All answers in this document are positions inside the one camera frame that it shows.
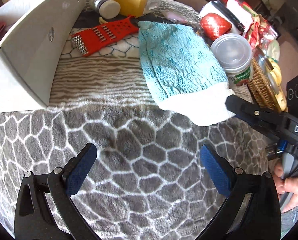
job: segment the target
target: green label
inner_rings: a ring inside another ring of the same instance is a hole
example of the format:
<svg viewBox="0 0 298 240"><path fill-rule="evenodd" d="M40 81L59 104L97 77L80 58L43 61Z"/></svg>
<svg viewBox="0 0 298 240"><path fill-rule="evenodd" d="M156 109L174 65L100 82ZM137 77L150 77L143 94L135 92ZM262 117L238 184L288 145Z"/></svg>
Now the green label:
<svg viewBox="0 0 298 240"><path fill-rule="evenodd" d="M238 74L234 77L232 77L232 82L234 84L238 84L239 82L241 82L242 80L246 80L248 79L249 80L250 78L250 67L246 69L245 72L241 73L241 74Z"/></svg>

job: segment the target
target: gray sleeve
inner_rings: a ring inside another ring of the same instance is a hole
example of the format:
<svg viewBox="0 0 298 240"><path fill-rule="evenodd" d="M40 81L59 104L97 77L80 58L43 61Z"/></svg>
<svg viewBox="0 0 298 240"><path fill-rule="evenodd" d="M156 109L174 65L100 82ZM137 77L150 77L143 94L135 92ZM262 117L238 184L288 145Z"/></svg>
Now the gray sleeve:
<svg viewBox="0 0 298 240"><path fill-rule="evenodd" d="M281 238L296 224L298 220L298 206L281 214Z"/></svg>

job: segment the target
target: red snack package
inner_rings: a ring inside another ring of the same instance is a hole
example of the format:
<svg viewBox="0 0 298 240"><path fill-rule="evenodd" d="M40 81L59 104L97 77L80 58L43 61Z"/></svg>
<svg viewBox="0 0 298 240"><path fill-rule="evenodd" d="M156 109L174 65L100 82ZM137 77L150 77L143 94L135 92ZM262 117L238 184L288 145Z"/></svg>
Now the red snack package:
<svg viewBox="0 0 298 240"><path fill-rule="evenodd" d="M223 17L215 13L208 13L200 21L200 26L204 29L205 35L212 41L231 30L232 24Z"/></svg>

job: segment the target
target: red grater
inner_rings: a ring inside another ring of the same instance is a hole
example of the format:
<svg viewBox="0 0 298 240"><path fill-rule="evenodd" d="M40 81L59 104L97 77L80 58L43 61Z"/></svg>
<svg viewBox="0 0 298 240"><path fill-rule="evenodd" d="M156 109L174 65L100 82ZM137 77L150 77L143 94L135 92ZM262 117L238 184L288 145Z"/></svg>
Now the red grater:
<svg viewBox="0 0 298 240"><path fill-rule="evenodd" d="M87 57L111 43L122 40L131 33L138 32L139 28L130 21L134 16L120 21L108 22L91 29L72 35L73 47L78 48L84 57Z"/></svg>

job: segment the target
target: human hand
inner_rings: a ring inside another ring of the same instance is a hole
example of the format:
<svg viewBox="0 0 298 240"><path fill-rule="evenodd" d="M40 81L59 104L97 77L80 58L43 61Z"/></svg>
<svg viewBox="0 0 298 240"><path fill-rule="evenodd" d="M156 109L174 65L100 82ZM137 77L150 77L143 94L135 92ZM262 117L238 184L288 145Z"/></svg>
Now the human hand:
<svg viewBox="0 0 298 240"><path fill-rule="evenodd" d="M286 192L293 193L293 196L291 197L289 203L284 207L282 211L282 213L285 213L298 206L298 177L282 180L281 176L283 174L283 166L281 165L281 162L277 162L274 167L273 179L276 185L279 200L282 194Z"/></svg>

